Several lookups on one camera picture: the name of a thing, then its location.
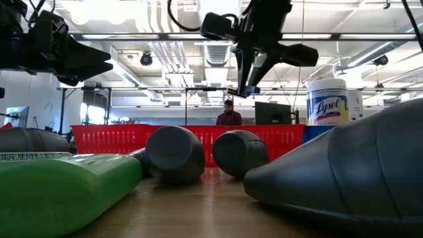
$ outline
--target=blue container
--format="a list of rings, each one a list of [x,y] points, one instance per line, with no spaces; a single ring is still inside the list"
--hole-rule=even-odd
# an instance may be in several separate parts
[[[334,128],[334,126],[306,126],[303,135],[303,143],[329,131],[332,128]]]

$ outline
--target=wooden table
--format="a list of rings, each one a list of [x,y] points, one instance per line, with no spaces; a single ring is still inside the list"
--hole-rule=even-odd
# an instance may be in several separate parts
[[[153,178],[70,237],[273,238],[345,237],[309,221],[278,215],[247,196],[219,169],[200,182],[163,188]]]

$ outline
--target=man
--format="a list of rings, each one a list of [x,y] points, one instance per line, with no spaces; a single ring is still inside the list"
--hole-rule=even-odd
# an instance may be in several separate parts
[[[233,111],[233,101],[225,101],[225,112],[217,117],[217,126],[240,126],[243,124],[243,119],[238,112]]]

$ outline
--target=black robotic arm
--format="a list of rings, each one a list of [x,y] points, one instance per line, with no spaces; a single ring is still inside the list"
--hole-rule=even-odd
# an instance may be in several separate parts
[[[184,29],[200,30],[201,35],[210,40],[231,40],[235,43],[232,52],[237,58],[238,89],[229,89],[228,93],[245,98],[260,92],[258,83],[277,63],[316,66],[319,59],[316,49],[303,44],[284,46],[278,43],[291,8],[290,0],[251,0],[239,24],[236,17],[234,23],[227,18],[234,18],[233,15],[208,13],[201,28]],[[169,14],[176,21],[170,10]]]
[[[60,82],[76,86],[113,69],[105,62],[110,54],[76,42],[64,19],[51,12],[42,11],[24,33],[20,19],[26,10],[21,0],[0,1],[0,70],[54,73]]]

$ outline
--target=red plastic crate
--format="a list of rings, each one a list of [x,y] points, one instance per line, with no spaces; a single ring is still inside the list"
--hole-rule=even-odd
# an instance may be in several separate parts
[[[129,153],[145,147],[150,125],[72,126],[78,153]]]
[[[151,134],[163,126],[126,124],[110,126],[72,126],[78,153],[128,153],[145,147]],[[246,130],[260,137],[269,150],[270,160],[301,145],[305,125],[274,126],[183,126],[201,141],[206,166],[216,167],[214,141],[228,130]]]
[[[216,167],[212,151],[214,141],[226,131],[226,126],[183,126],[194,133],[203,145],[206,167]]]
[[[273,161],[301,145],[305,125],[230,126],[229,129],[256,134],[264,141]]]

